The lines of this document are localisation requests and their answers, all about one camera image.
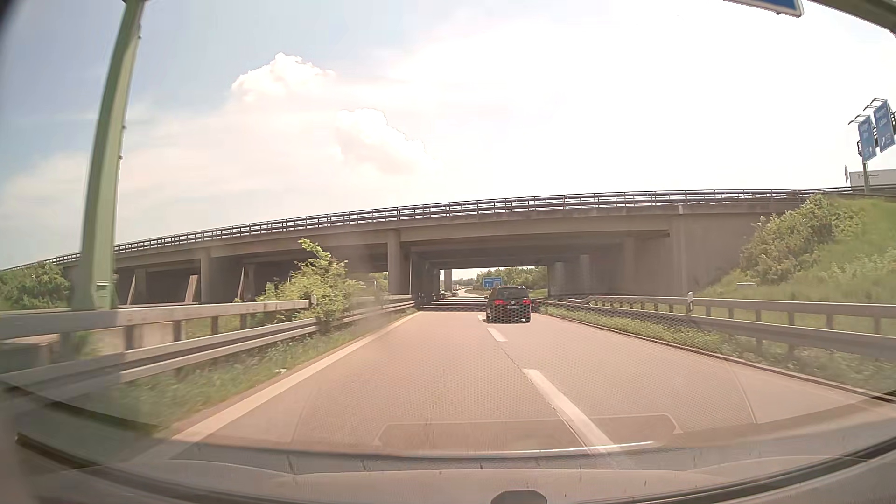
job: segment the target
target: concrete bridge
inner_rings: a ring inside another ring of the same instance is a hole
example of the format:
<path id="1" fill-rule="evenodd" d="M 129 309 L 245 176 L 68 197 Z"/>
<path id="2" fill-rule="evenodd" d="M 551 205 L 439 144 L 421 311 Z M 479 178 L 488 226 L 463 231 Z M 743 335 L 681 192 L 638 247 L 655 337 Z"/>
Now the concrete bridge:
<path id="1" fill-rule="evenodd" d="M 684 191 L 479 200 L 334 213 L 116 246 L 122 304 L 251 300 L 310 256 L 301 238 L 388 272 L 391 294 L 439 290 L 439 271 L 546 265 L 550 295 L 682 295 L 737 265 L 763 215 L 812 192 Z M 78 254 L 51 259 L 70 274 Z"/>

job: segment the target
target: road sign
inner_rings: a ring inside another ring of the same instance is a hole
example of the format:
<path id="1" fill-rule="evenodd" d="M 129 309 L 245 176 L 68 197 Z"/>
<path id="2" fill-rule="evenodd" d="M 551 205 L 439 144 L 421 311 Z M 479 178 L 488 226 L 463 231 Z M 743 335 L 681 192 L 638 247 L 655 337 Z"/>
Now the road sign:
<path id="1" fill-rule="evenodd" d="M 786 14 L 798 18 L 803 15 L 802 0 L 728 0 L 735 4 L 751 5 L 776 14 Z"/>
<path id="2" fill-rule="evenodd" d="M 497 287 L 498 285 L 501 285 L 500 276 L 486 276 L 482 279 L 482 286 L 486 289 L 491 289 L 492 287 Z"/>
<path id="3" fill-rule="evenodd" d="M 874 109 L 874 125 L 877 126 L 877 146 L 881 152 L 896 143 L 893 141 L 893 123 L 890 120 L 890 102 L 884 100 Z"/>
<path id="4" fill-rule="evenodd" d="M 874 127 L 871 118 L 865 117 L 858 123 L 858 143 L 862 149 L 862 161 L 869 162 L 877 155 L 874 148 Z"/>

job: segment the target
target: white lane marking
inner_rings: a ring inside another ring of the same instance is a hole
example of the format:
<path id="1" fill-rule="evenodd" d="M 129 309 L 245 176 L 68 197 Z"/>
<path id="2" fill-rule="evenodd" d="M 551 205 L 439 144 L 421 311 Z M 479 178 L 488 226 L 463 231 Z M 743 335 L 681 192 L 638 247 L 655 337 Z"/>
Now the white lane marking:
<path id="1" fill-rule="evenodd" d="M 492 337 L 494 337 L 497 341 L 499 341 L 499 342 L 507 341 L 507 338 L 505 338 L 504 335 L 499 333 L 498 330 L 495 329 L 494 327 L 486 327 L 486 329 L 488 330 L 489 333 L 492 334 Z"/>
<path id="2" fill-rule="evenodd" d="M 607 437 L 607 434 L 598 429 L 598 426 L 594 425 L 594 422 L 573 404 L 569 397 L 557 390 L 557 387 L 554 387 L 554 384 L 548 381 L 545 375 L 541 374 L 541 371 L 524 369 L 522 372 L 526 373 L 532 385 L 554 407 L 560 418 L 566 422 L 566 425 L 569 425 L 569 428 L 586 448 L 605 449 L 614 446 L 613 441 Z"/>
<path id="3" fill-rule="evenodd" d="M 354 352 L 358 348 L 361 348 L 362 346 L 372 342 L 376 338 L 388 333 L 389 331 L 392 331 L 395 327 L 404 324 L 405 322 L 411 320 L 413 317 L 419 314 L 420 312 L 418 311 L 408 315 L 405 318 L 396 320 L 395 322 L 392 322 L 388 326 L 380 329 L 372 335 L 365 336 L 364 338 L 354 342 L 353 344 L 343 348 L 342 350 L 339 350 L 338 352 L 332 353 L 327 357 L 320 359 L 318 362 L 315 362 L 307 368 L 300 370 L 298 373 L 288 378 L 284 378 L 283 380 L 271 385 L 270 387 L 259 390 L 257 393 L 250 395 L 239 403 L 230 406 L 228 409 L 220 413 L 216 413 L 203 421 L 200 421 L 187 430 L 177 433 L 170 440 L 166 440 L 162 444 L 157 445 L 155 448 L 151 448 L 141 453 L 139 456 L 134 458 L 134 461 L 136 462 L 168 459 L 172 456 L 177 455 L 178 453 L 189 448 L 188 445 L 205 439 L 207 436 L 210 436 L 218 429 L 224 427 L 228 423 L 231 423 L 244 414 L 249 413 L 254 408 L 257 408 L 258 406 L 267 402 L 269 399 L 272 399 L 274 396 L 285 392 L 290 387 L 301 382 L 305 378 L 310 377 L 317 371 L 326 368 L 330 364 L 333 364 L 335 361 L 338 361 L 346 355 Z"/>

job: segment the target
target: road edge line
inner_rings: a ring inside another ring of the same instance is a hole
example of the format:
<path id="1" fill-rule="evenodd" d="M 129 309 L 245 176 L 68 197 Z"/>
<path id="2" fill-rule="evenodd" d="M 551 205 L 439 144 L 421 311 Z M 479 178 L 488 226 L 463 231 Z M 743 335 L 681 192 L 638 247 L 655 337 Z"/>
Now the road edge line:
<path id="1" fill-rule="evenodd" d="M 317 371 L 326 368 L 330 364 L 333 364 L 346 355 L 349 355 L 358 348 L 361 348 L 362 346 L 372 342 L 380 336 L 385 335 L 389 331 L 392 331 L 395 327 L 404 324 L 420 313 L 421 312 L 419 311 L 415 311 L 414 313 L 408 314 L 407 316 L 399 318 L 398 320 L 390 323 L 386 327 L 378 329 L 369 335 L 361 336 L 358 339 L 346 343 L 338 349 L 334 349 L 333 351 L 328 352 L 316 361 L 306 363 L 301 367 L 299 371 L 290 374 L 283 379 L 274 381 L 267 387 L 261 388 L 255 393 L 244 397 L 234 404 L 231 404 L 227 408 L 216 412 L 212 416 L 197 422 L 195 425 L 179 431 L 177 434 L 171 436 L 168 439 L 164 439 L 161 444 L 142 452 L 138 456 L 133 457 L 131 461 L 144 462 L 151 460 L 169 459 L 172 456 L 177 455 L 178 453 L 188 449 L 190 445 L 193 445 L 194 443 L 207 438 L 217 430 L 223 428 L 228 423 L 231 423 L 244 414 L 249 413 L 254 408 L 266 403 L 268 400 L 281 394 L 282 392 L 285 392 L 290 387 L 293 387 L 294 385 L 297 385 L 298 383 L 304 381 L 306 378 L 311 377 Z"/>

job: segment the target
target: bridge railing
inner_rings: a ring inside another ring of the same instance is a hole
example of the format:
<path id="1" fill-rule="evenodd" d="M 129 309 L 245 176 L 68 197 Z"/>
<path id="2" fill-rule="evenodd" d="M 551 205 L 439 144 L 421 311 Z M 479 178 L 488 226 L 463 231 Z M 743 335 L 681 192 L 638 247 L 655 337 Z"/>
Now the bridge railing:
<path id="1" fill-rule="evenodd" d="M 888 191 L 896 186 L 875 186 L 875 190 Z M 818 193 L 853 193 L 853 187 L 826 187 L 808 190 L 694 190 L 694 191 L 644 191 L 620 193 L 589 193 L 576 195 L 526 196 L 514 198 L 494 198 L 437 204 L 413 204 L 372 210 L 325 213 L 255 222 L 171 234 L 150 239 L 139 239 L 115 245 L 116 253 L 167 247 L 210 239 L 234 238 L 279 231 L 312 230 L 322 227 L 369 222 L 400 221 L 406 219 L 426 219 L 455 215 L 474 215 L 504 212 L 530 212 L 543 210 L 563 210 L 577 208 L 598 208 L 617 206 L 645 206 L 660 204 L 722 204 L 737 201 L 786 201 L 802 200 Z M 80 258 L 73 252 L 47 260 L 49 263 L 71 263 Z"/>

